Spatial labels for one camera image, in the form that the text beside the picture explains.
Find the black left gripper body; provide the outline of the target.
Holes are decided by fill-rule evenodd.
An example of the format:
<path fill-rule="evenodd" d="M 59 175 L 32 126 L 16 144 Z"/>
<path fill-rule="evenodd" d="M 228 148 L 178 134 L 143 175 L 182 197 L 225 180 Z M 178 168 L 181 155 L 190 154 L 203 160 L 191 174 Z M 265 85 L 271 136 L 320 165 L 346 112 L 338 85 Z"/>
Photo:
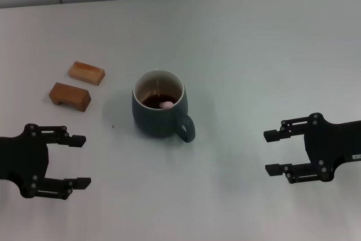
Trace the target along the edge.
<path fill-rule="evenodd" d="M 1 137 L 1 180 L 14 183 L 24 198 L 36 196 L 49 163 L 48 148 L 36 124 L 15 137 Z"/>

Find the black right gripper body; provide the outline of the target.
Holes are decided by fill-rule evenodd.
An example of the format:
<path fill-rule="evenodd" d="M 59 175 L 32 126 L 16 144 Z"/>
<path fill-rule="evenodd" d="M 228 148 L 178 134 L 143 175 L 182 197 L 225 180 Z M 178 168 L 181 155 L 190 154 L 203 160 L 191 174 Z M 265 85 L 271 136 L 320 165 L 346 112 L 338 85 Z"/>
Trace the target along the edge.
<path fill-rule="evenodd" d="M 340 165 L 360 161 L 360 121 L 333 124 L 321 113 L 313 113 L 307 120 L 304 142 L 318 179 L 330 182 Z"/>

